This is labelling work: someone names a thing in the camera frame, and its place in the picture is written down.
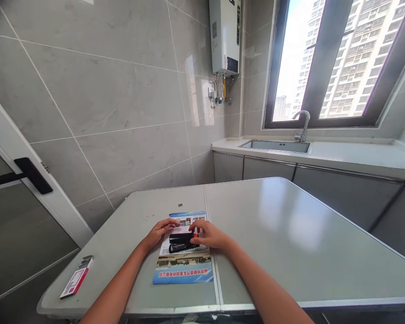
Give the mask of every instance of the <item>faucet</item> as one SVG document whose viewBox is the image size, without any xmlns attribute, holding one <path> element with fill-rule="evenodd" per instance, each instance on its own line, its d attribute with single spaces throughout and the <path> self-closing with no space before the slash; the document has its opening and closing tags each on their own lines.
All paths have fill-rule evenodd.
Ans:
<svg viewBox="0 0 405 324">
<path fill-rule="evenodd" d="M 307 110 L 301 110 L 294 115 L 293 119 L 296 119 L 296 117 L 302 113 L 305 114 L 306 116 L 305 126 L 303 127 L 303 132 L 301 132 L 301 135 L 295 135 L 294 139 L 298 140 L 299 142 L 306 142 L 307 124 L 309 124 L 309 119 L 311 118 L 311 115 Z"/>
</svg>

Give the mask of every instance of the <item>white door frame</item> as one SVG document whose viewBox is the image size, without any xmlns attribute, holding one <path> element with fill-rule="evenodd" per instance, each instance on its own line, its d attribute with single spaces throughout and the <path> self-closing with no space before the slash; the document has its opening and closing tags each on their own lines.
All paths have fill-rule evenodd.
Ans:
<svg viewBox="0 0 405 324">
<path fill-rule="evenodd" d="M 78 210 L 69 200 L 54 177 L 44 168 L 39 156 L 19 131 L 1 104 L 0 156 L 15 173 L 21 173 L 21 170 L 14 162 L 15 159 L 27 157 L 31 160 L 36 169 L 38 169 L 40 174 L 49 183 L 53 192 L 42 195 L 37 191 L 29 179 L 24 178 L 21 179 L 21 181 L 35 195 L 47 211 L 49 211 L 52 217 L 60 224 L 66 233 L 75 241 L 79 248 L 83 248 L 93 236 L 92 230 L 81 217 Z"/>
</svg>

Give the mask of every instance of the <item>glass pane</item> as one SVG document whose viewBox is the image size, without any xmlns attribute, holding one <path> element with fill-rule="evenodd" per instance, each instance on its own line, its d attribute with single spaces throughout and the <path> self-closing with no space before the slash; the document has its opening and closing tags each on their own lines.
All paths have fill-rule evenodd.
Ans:
<svg viewBox="0 0 405 324">
<path fill-rule="evenodd" d="M 9 172 L 0 156 L 0 175 Z M 21 181 L 0 185 L 0 295 L 76 248 Z"/>
<path fill-rule="evenodd" d="M 291 0 L 279 71 L 273 121 L 292 120 L 301 110 L 303 95 L 323 15 L 324 0 Z"/>
<path fill-rule="evenodd" d="M 320 118 L 360 117 L 405 15 L 405 0 L 354 1 Z"/>
</svg>

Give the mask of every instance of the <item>stainless steel sink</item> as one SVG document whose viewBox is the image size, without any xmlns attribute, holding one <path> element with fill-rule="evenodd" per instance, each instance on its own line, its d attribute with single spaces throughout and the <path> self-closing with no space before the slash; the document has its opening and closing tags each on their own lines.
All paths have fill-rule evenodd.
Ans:
<svg viewBox="0 0 405 324">
<path fill-rule="evenodd" d="M 267 149 L 273 151 L 286 151 L 295 153 L 308 153 L 310 143 L 304 142 L 283 142 L 252 139 L 239 147 L 247 149 Z"/>
</svg>

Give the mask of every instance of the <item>black door handle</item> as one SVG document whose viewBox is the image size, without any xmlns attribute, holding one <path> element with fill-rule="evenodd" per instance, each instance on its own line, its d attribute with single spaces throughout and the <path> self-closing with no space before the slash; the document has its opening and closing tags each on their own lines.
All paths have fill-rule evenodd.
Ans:
<svg viewBox="0 0 405 324">
<path fill-rule="evenodd" d="M 49 183 L 44 179 L 28 157 L 15 159 L 14 162 L 21 169 L 22 173 L 16 174 L 15 172 L 11 172 L 0 175 L 0 185 L 4 185 L 15 180 L 20 180 L 22 178 L 28 178 L 39 193 L 49 194 L 53 192 L 53 189 Z"/>
</svg>

